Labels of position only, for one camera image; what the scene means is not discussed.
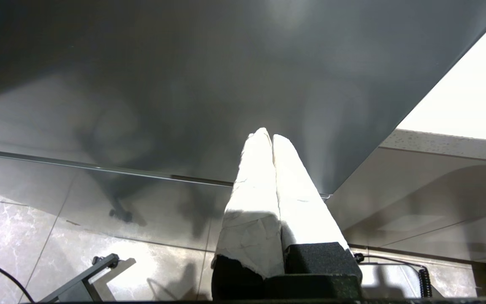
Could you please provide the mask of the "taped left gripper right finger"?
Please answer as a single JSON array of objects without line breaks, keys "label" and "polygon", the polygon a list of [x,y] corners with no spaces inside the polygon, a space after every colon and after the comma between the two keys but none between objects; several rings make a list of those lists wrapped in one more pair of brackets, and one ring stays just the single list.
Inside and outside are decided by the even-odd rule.
[{"label": "taped left gripper right finger", "polygon": [[359,288],[362,271],[295,146],[276,134],[273,156],[285,272],[332,277]]}]

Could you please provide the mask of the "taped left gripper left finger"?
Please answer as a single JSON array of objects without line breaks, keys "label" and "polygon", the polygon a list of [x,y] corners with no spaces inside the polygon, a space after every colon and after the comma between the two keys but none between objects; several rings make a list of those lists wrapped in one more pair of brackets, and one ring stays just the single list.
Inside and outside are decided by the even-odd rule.
[{"label": "taped left gripper left finger", "polygon": [[266,128],[249,134],[212,261],[214,300],[262,299],[265,282],[284,275],[272,141]]}]

